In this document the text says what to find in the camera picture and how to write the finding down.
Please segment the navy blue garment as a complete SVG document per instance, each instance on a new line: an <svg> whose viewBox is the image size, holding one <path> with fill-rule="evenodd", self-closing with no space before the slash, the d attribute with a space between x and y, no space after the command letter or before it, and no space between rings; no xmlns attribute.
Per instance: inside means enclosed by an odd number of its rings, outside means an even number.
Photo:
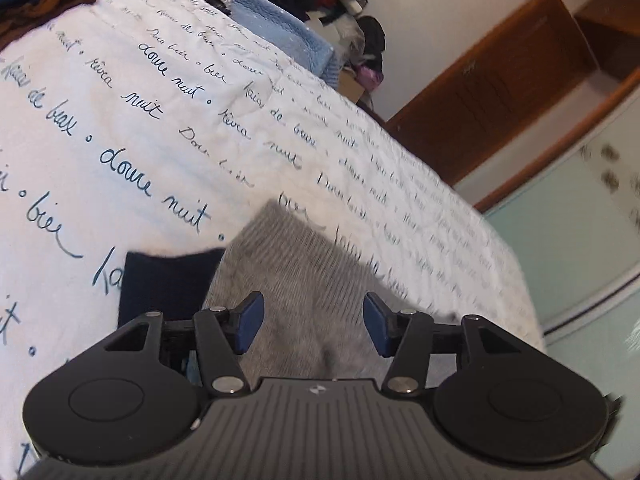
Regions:
<svg viewBox="0 0 640 480"><path fill-rule="evenodd" d="M160 312L166 321L185 321L203 307L224 248L179 257L128 252L117 326L139 315Z"/></svg>

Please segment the grey knit sweater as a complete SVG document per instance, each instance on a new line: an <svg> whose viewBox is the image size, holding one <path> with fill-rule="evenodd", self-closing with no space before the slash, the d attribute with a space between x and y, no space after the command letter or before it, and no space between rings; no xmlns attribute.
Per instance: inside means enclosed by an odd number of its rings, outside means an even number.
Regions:
<svg viewBox="0 0 640 480"><path fill-rule="evenodd" d="M250 292L265 300L264 322L240 359L250 384L263 377L384 379L390 360L378 355L364 326L363 299L374 292L393 311L408 302L274 200L226 248L204 304L232 308Z"/></svg>

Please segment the pile of clothes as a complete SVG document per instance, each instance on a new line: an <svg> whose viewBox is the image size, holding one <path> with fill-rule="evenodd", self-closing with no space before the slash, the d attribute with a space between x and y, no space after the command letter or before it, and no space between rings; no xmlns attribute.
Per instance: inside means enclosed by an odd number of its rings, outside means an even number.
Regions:
<svg viewBox="0 0 640 480"><path fill-rule="evenodd" d="M340 71L352 70L367 92L382 84L385 32L363 13L369 0L268 0L280 6L334 47Z"/></svg>

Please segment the frosted glass wardrobe door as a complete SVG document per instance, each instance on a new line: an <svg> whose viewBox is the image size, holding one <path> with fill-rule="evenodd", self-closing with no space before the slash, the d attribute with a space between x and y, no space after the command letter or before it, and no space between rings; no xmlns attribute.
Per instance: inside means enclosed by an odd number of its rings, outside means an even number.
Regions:
<svg viewBox="0 0 640 480"><path fill-rule="evenodd" d="M639 97L488 214L511 246L547 350L625 400L596 462L639 474Z"/></svg>

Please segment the white quilt with script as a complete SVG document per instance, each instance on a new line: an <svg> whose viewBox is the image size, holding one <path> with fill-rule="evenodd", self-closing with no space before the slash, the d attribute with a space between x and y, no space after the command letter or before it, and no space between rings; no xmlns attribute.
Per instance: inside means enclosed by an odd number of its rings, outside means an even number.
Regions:
<svg viewBox="0 0 640 480"><path fill-rule="evenodd" d="M202 0L98 0L1 55L1 474L22 406L114 330L128 252L230 243L268 200L419 307L542 333L508 246L369 115Z"/></svg>

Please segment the cardboard box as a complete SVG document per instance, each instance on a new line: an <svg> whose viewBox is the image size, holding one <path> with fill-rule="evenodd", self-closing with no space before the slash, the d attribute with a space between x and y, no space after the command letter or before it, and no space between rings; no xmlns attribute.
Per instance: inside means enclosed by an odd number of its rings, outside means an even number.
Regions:
<svg viewBox="0 0 640 480"><path fill-rule="evenodd" d="M355 73L347 68L343 68L338 75L337 91L341 96L344 96L344 98L354 104L358 103L367 93L367 89L360 84Z"/></svg>

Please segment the brown wooden door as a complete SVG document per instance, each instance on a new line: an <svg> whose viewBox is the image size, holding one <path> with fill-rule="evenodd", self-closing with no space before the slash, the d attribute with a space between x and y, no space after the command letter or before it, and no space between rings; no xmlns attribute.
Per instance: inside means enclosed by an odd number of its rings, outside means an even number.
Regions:
<svg viewBox="0 0 640 480"><path fill-rule="evenodd" d="M597 68L562 0L527 0L387 122L390 135L454 185Z"/></svg>

